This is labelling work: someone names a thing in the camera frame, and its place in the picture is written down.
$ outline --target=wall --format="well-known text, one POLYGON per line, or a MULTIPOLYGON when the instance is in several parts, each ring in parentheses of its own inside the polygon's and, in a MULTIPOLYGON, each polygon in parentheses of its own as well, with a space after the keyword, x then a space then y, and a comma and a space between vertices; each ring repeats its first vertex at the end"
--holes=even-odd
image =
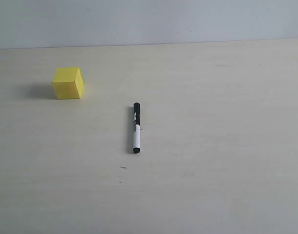
POLYGON ((0 48, 298 38, 298 0, 0 0, 0 48))

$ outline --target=wooden table surface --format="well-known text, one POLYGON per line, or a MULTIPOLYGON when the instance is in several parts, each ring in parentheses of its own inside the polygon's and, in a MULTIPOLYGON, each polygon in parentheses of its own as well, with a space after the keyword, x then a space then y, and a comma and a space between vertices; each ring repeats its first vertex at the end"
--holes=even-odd
POLYGON ((298 39, 0 50, 10 233, 298 234, 298 39))

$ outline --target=whiteboard marker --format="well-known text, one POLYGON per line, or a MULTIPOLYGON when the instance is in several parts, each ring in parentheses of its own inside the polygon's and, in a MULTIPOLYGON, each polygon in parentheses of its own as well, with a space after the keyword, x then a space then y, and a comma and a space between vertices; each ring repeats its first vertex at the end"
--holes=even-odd
POLYGON ((134 141, 133 151, 135 154, 140 152, 140 104, 134 103, 134 141))

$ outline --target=foam block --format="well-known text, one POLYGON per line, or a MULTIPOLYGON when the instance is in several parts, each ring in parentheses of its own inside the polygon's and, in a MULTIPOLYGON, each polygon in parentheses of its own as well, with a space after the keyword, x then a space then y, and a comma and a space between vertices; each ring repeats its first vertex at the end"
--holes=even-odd
POLYGON ((52 81, 52 87, 57 99, 81 98, 83 79, 78 67, 57 68, 52 81))

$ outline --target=white marker barrel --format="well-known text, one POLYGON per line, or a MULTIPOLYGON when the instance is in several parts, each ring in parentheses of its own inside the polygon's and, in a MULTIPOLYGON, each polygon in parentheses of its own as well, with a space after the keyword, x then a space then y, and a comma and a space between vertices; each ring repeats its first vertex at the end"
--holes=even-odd
POLYGON ((134 141, 133 151, 135 154, 140 152, 140 104, 134 103, 134 141))

